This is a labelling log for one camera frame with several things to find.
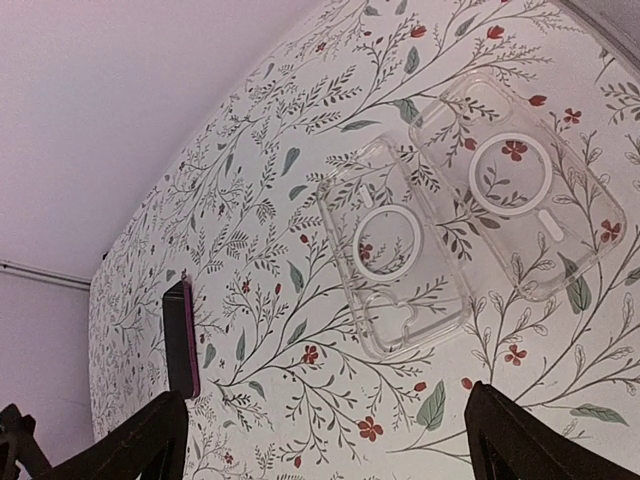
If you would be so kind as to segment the black smartphone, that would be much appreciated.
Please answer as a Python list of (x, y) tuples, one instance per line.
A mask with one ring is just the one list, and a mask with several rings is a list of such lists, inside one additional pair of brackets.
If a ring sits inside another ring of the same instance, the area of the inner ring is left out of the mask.
[(178, 281), (164, 293), (162, 315), (169, 387), (179, 391), (184, 399), (195, 399), (200, 395), (200, 379), (188, 280)]

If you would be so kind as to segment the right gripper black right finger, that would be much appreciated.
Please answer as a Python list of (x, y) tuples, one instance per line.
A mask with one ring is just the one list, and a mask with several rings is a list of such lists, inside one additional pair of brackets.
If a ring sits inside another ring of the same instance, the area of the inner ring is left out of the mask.
[(464, 418), (476, 479), (639, 479), (556, 433), (481, 381), (471, 389)]

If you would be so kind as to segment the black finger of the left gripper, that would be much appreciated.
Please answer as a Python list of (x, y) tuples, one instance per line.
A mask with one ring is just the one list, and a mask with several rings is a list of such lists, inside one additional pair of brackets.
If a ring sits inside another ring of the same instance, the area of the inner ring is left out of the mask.
[(50, 470), (50, 462), (34, 438), (36, 420), (16, 404), (1, 411), (1, 478), (18, 479), (19, 465), (35, 479)]

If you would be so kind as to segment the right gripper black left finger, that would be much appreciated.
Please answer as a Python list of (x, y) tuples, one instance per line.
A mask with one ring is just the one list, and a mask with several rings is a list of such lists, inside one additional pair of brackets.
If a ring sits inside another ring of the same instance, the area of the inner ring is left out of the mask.
[(181, 479), (188, 411), (180, 392), (158, 395), (90, 448), (37, 479)]

